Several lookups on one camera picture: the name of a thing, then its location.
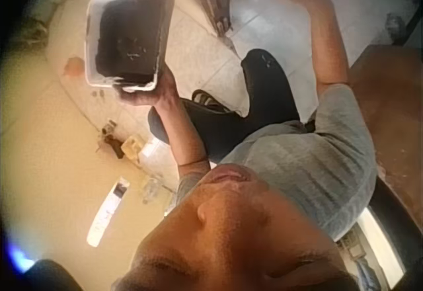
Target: person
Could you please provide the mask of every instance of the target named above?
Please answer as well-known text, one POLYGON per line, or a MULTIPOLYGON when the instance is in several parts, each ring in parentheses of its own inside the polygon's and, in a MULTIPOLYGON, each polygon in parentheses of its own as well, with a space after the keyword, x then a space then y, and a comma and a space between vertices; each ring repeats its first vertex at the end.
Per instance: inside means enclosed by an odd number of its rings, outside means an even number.
POLYGON ((127 103, 152 106, 151 131, 170 143, 180 186, 177 206, 115 290, 359 290, 334 241, 372 196, 374 148, 331 0, 293 1, 311 18, 319 96, 311 130, 264 50, 242 62, 246 118, 202 91, 180 99, 167 67, 152 92, 116 88, 127 103))

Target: gray t-shirt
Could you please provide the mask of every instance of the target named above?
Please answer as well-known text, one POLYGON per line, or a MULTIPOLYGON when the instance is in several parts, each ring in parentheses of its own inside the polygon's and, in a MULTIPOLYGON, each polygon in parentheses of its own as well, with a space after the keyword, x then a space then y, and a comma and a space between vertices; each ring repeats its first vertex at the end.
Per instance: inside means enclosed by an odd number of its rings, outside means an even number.
MULTIPOLYGON (((251 168, 337 240, 354 225, 373 194, 375 151, 346 85, 333 85, 323 93, 315 126, 314 133, 307 133, 298 121, 264 127, 222 163, 251 168)), ((178 202, 201 177, 192 174, 181 180, 178 202)))

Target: wrist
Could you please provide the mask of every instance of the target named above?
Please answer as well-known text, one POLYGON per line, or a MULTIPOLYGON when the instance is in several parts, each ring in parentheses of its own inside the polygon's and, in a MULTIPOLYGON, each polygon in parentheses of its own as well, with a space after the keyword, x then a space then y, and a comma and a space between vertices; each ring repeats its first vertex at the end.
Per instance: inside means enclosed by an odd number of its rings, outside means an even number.
POLYGON ((307 0, 304 7, 310 15, 314 15, 315 13, 332 10, 333 3, 332 0, 307 0))
POLYGON ((172 109, 175 109, 176 107, 180 106, 180 104, 181 101, 178 94, 170 94, 162 96, 154 105, 154 108, 156 108, 159 114, 163 114, 169 112, 172 109))

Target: lips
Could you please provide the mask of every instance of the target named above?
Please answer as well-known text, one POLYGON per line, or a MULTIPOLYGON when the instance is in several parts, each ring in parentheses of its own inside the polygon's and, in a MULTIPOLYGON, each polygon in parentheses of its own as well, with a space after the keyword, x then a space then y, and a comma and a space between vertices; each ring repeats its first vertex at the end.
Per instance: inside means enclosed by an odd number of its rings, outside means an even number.
POLYGON ((252 179, 251 173, 238 165, 224 164, 211 170, 200 182, 220 183, 223 181, 249 182, 252 179))

